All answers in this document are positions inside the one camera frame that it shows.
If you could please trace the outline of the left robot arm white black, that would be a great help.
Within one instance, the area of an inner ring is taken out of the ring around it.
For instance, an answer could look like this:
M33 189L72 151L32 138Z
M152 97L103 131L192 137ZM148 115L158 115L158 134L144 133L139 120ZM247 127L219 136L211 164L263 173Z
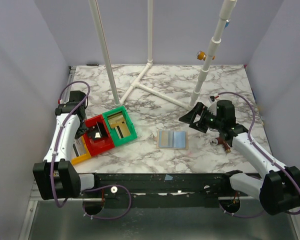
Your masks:
M69 101L55 109L56 127L52 142L43 162L32 169L43 200L77 198L82 191L94 198L100 194L101 185L92 173L79 174L71 163L75 142L88 130L84 92L71 91Z

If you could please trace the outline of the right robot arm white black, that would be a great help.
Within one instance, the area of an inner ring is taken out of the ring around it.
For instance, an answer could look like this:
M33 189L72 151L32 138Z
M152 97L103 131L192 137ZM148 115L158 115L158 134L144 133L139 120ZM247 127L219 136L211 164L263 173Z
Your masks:
M231 196L243 192L261 203L270 215L279 213L300 214L300 170L277 160L265 151L251 136L251 131L237 123L235 106L230 100L216 100L214 110L198 102L192 110L181 116L179 121L190 128L206 133L216 130L230 147L240 152L257 170L260 178L254 178L239 170L224 174L220 191Z

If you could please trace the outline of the silver card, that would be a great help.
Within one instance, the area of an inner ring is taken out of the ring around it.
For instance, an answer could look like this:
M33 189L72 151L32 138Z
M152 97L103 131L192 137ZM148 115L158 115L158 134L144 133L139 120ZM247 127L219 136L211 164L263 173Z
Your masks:
M108 134L103 123L97 122L94 126L89 128L87 136L95 142L108 137Z

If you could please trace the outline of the beige card holder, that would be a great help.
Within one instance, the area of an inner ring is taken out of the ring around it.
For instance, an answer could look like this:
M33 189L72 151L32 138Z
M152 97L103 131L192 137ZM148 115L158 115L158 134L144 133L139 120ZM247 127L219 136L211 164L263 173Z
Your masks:
M156 147L168 150L188 150L189 139L187 131L158 130Z

